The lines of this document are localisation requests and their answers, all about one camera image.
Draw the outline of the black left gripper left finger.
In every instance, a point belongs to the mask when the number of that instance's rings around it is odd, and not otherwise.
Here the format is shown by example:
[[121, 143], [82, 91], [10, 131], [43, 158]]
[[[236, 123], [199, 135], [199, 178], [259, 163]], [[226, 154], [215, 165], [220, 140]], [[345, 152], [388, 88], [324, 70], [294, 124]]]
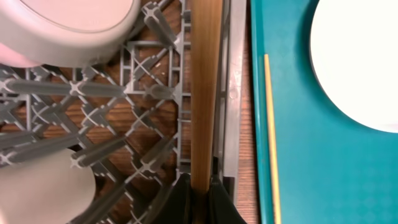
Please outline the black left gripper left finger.
[[173, 186], [168, 199], [154, 218], [154, 224], [191, 224], [190, 174], [182, 174]]

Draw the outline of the large white pink plate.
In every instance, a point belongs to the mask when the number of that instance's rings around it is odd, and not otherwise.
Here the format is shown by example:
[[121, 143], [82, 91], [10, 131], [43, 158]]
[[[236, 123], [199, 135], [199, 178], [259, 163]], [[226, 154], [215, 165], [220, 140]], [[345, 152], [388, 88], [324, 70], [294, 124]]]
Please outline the large white pink plate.
[[310, 56], [340, 111], [369, 128], [397, 132], [397, 0], [320, 0]]

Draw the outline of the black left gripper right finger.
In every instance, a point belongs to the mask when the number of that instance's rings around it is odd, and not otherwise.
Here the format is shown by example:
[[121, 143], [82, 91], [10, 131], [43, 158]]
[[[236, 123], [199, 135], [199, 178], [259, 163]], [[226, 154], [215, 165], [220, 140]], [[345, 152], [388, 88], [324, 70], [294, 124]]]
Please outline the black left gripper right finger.
[[246, 224], [216, 175], [210, 180], [208, 215], [210, 224]]

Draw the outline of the wooden chopstick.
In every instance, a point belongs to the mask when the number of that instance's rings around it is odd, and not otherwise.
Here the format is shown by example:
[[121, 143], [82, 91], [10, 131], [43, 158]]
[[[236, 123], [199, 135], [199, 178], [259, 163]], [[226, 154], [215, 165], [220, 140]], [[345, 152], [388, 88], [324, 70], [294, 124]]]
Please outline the wooden chopstick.
[[274, 223], [282, 224], [280, 208], [279, 174], [277, 165], [277, 144], [275, 135], [274, 104], [272, 96], [271, 67], [269, 55], [264, 55], [265, 93], [267, 110], [267, 133], [269, 142], [269, 164], [271, 174], [272, 204], [274, 211]]
[[207, 219], [222, 15], [223, 0], [192, 1], [191, 186], [196, 224]]

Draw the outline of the grey bowl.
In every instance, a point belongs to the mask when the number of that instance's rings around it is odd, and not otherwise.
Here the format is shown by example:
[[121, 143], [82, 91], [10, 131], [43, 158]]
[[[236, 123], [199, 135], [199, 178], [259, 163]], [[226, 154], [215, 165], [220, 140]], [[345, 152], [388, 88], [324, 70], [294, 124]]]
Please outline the grey bowl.
[[140, 0], [1, 0], [1, 44], [42, 65], [110, 61], [137, 20]]

